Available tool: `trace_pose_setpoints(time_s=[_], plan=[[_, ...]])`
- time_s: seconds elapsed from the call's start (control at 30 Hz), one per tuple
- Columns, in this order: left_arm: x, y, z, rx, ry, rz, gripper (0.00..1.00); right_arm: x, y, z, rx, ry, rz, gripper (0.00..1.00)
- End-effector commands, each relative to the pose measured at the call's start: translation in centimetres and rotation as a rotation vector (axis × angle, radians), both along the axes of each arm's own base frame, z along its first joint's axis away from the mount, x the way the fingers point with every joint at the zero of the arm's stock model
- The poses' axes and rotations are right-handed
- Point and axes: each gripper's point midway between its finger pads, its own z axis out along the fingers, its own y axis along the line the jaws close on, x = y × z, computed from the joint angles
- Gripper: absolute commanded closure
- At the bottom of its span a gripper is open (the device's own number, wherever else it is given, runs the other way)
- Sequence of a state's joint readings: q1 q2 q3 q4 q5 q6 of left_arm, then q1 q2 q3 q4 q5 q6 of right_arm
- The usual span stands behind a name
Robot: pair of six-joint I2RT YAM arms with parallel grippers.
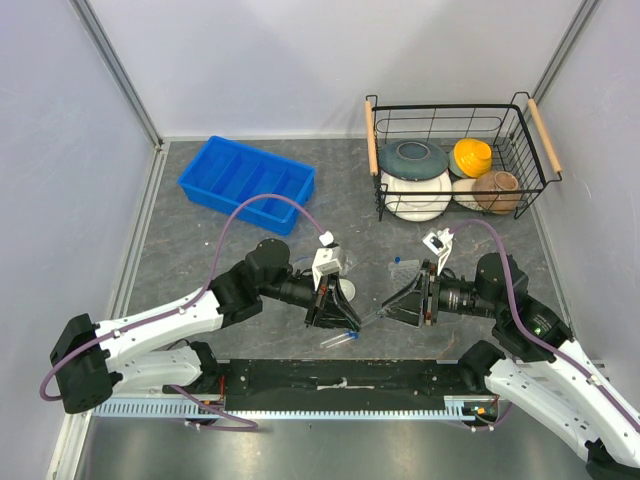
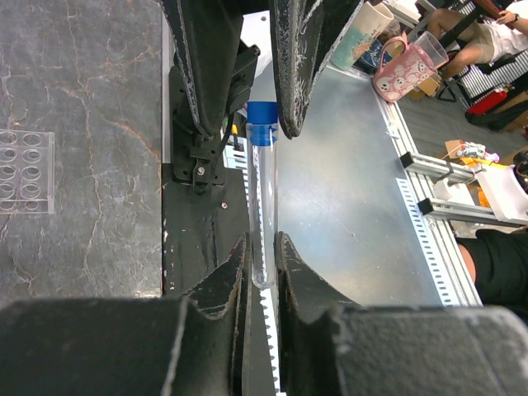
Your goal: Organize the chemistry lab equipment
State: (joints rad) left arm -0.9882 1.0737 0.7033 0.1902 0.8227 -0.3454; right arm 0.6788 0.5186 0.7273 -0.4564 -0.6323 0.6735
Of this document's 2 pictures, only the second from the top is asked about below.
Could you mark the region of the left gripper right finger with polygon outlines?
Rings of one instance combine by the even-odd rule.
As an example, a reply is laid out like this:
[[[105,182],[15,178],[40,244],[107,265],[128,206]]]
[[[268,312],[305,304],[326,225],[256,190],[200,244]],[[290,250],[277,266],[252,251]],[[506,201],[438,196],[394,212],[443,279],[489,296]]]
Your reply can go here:
[[[524,395],[527,328],[499,307],[364,307],[275,240],[288,395]]]

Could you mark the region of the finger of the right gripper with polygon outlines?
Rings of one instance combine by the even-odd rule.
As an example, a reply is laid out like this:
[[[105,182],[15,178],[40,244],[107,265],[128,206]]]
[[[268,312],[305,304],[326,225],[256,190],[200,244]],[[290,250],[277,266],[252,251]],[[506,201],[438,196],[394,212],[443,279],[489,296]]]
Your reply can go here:
[[[286,138],[300,135],[314,84],[362,5],[361,0],[269,2],[276,101]]]
[[[240,42],[243,1],[162,1],[175,43],[190,116],[199,134],[216,136],[224,117],[249,98],[252,50]]]

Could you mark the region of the blue capped test tube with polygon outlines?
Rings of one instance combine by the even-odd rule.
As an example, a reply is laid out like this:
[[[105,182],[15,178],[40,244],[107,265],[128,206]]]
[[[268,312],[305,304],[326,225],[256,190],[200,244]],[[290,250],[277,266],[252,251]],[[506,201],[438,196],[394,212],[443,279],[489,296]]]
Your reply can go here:
[[[276,283],[278,229],[278,106],[274,101],[247,104],[247,175],[252,281],[261,290]]]

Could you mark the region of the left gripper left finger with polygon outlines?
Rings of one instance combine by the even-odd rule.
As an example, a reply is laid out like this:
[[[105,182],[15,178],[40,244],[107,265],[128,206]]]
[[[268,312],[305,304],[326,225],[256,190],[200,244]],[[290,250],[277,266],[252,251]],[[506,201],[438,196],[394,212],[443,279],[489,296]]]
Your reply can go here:
[[[235,395],[247,235],[176,298],[32,299],[1,312],[4,395]]]

